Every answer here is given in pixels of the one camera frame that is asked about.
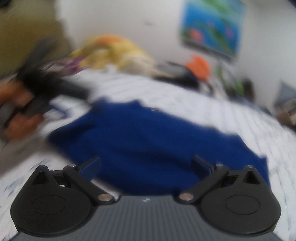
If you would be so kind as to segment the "blue sweater with rhinestones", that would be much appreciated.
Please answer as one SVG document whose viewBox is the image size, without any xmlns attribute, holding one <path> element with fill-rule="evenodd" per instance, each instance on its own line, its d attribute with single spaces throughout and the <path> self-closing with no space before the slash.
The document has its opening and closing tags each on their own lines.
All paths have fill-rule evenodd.
<svg viewBox="0 0 296 241">
<path fill-rule="evenodd" d="M 101 99 L 85 115 L 50 133 L 49 142 L 74 164 L 95 157 L 95 177 L 130 195 L 178 194 L 199 181 L 191 158 L 240 170 L 255 166 L 268 181 L 266 158 L 238 135 L 154 111 L 138 101 Z"/>
</svg>

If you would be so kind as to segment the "purple patterned cloth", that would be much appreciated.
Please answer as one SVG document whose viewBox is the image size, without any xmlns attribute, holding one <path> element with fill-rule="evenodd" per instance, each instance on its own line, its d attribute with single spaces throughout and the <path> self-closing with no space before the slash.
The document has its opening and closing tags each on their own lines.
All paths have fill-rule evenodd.
<svg viewBox="0 0 296 241">
<path fill-rule="evenodd" d="M 74 75 L 85 69 L 85 67 L 80 66 L 82 60 L 82 58 L 61 58 L 48 63 L 43 69 L 63 76 Z"/>
</svg>

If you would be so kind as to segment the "olive striped headboard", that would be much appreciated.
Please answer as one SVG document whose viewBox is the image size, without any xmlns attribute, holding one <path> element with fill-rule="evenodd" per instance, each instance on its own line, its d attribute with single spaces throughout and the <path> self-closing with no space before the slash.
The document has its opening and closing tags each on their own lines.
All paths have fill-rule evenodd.
<svg viewBox="0 0 296 241">
<path fill-rule="evenodd" d="M 72 48 L 58 20 L 55 1 L 1 1 L 1 77 L 15 73 L 46 37 L 57 41 L 47 62 L 70 54 Z"/>
</svg>

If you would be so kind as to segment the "white quilt with script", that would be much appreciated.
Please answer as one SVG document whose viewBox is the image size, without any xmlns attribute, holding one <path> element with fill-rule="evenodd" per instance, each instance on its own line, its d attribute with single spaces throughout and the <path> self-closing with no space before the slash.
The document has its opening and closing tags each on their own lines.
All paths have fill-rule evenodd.
<svg viewBox="0 0 296 241">
<path fill-rule="evenodd" d="M 143 106 L 195 124 L 239 135 L 254 153 L 267 157 L 271 188 L 281 206 L 275 233 L 283 240 L 295 240 L 295 132 L 259 109 L 147 77 L 113 70 L 84 70 L 70 79 L 91 87 L 91 100 L 100 97 L 112 102 L 137 100 Z M 67 159 L 47 145 L 46 135 L 89 109 L 84 102 L 63 96 L 54 103 L 67 111 L 68 118 L 62 120 L 51 113 L 35 136 L 21 142 L 1 143 L 1 240 L 16 235 L 10 216 L 11 203 L 34 169 L 39 165 L 61 169 L 68 164 Z"/>
</svg>

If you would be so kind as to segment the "yellow crumpled duvet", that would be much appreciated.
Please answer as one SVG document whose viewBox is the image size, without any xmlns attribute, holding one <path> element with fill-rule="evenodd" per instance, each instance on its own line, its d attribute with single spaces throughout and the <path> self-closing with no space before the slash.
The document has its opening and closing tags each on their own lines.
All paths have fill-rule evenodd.
<svg viewBox="0 0 296 241">
<path fill-rule="evenodd" d="M 109 65 L 123 73 L 154 76 L 156 61 L 132 41 L 116 35 L 89 38 L 70 57 L 80 59 L 79 67 L 102 70 Z"/>
</svg>

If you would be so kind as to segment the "orange cloth item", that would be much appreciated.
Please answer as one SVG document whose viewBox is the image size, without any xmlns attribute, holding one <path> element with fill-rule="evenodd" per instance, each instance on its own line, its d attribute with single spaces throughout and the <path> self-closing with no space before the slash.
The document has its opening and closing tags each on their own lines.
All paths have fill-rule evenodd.
<svg viewBox="0 0 296 241">
<path fill-rule="evenodd" d="M 211 67 L 201 56 L 194 55 L 192 59 L 185 64 L 185 67 L 187 67 L 198 80 L 203 82 L 209 81 Z"/>
</svg>

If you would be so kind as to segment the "dark bag on floor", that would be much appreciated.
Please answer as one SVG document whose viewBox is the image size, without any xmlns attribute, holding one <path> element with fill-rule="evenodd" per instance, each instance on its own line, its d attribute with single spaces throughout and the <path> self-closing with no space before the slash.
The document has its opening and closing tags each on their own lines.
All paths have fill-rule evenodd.
<svg viewBox="0 0 296 241">
<path fill-rule="evenodd" d="M 184 65 L 166 62 L 158 66 L 161 72 L 154 76 L 154 80 L 176 85 L 182 88 L 199 90 L 200 82 L 195 75 Z"/>
</svg>

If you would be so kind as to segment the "colourful floral wall painting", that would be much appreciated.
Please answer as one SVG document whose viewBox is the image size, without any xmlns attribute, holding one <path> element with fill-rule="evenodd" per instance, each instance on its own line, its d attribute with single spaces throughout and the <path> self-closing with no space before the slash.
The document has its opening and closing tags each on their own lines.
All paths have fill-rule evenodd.
<svg viewBox="0 0 296 241">
<path fill-rule="evenodd" d="M 244 12 L 242 1 L 185 1 L 181 39 L 216 56 L 235 59 Z"/>
</svg>

